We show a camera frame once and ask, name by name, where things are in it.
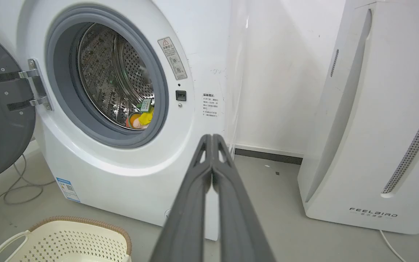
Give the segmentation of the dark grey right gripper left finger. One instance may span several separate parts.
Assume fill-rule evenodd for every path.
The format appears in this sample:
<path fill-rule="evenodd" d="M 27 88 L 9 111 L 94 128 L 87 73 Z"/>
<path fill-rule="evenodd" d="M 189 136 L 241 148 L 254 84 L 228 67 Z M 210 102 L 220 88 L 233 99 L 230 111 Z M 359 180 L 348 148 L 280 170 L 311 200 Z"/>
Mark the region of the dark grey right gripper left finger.
<path fill-rule="evenodd" d="M 201 137 L 149 262 L 203 262 L 211 139 Z"/>

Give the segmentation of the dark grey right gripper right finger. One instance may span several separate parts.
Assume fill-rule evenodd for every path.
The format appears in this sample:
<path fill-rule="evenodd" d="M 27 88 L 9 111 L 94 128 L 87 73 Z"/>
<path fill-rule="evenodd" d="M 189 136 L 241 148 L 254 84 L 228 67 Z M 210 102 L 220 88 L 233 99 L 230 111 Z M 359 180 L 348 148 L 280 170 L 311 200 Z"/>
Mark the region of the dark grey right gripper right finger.
<path fill-rule="evenodd" d="M 212 136 L 212 184 L 219 196 L 221 262 L 276 262 L 226 142 Z"/>

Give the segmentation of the colourful plush toy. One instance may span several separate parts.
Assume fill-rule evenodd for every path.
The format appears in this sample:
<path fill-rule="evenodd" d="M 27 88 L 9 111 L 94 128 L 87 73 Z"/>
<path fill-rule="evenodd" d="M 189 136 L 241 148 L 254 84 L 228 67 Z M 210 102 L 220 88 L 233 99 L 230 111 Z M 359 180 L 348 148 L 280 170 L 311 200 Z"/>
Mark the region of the colourful plush toy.
<path fill-rule="evenodd" d="M 154 99 L 144 99 L 141 103 L 138 103 L 135 107 L 136 110 L 126 118 L 126 127 L 135 130 L 146 129 L 152 121 L 154 111 Z"/>

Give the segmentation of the white front-load washing machine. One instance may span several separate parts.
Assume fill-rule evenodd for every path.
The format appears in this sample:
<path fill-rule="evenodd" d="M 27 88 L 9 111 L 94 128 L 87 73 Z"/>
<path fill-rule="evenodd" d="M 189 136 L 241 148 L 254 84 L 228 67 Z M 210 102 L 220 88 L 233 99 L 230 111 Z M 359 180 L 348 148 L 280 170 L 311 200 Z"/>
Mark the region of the white front-load washing machine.
<path fill-rule="evenodd" d="M 201 137 L 231 142 L 237 0 L 0 0 L 65 198 L 163 227 Z M 126 118 L 154 99 L 144 130 Z"/>

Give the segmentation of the cream perforated laundry basket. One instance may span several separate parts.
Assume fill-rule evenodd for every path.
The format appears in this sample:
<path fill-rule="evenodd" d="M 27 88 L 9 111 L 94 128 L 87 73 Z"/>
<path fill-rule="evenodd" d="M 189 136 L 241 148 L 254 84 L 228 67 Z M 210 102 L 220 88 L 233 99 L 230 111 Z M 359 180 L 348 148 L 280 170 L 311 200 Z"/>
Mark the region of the cream perforated laundry basket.
<path fill-rule="evenodd" d="M 128 232 L 95 219 L 44 219 L 3 242 L 0 254 L 20 238 L 23 242 L 5 262 L 132 262 Z"/>

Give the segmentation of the white Feelbird air purifier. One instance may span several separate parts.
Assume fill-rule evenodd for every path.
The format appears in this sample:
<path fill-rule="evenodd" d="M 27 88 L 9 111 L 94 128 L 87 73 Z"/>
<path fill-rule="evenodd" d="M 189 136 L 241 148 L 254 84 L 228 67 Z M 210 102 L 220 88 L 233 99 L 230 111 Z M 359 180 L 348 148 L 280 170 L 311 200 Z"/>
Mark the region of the white Feelbird air purifier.
<path fill-rule="evenodd" d="M 311 219 L 419 234 L 419 0 L 346 0 L 298 187 Z"/>

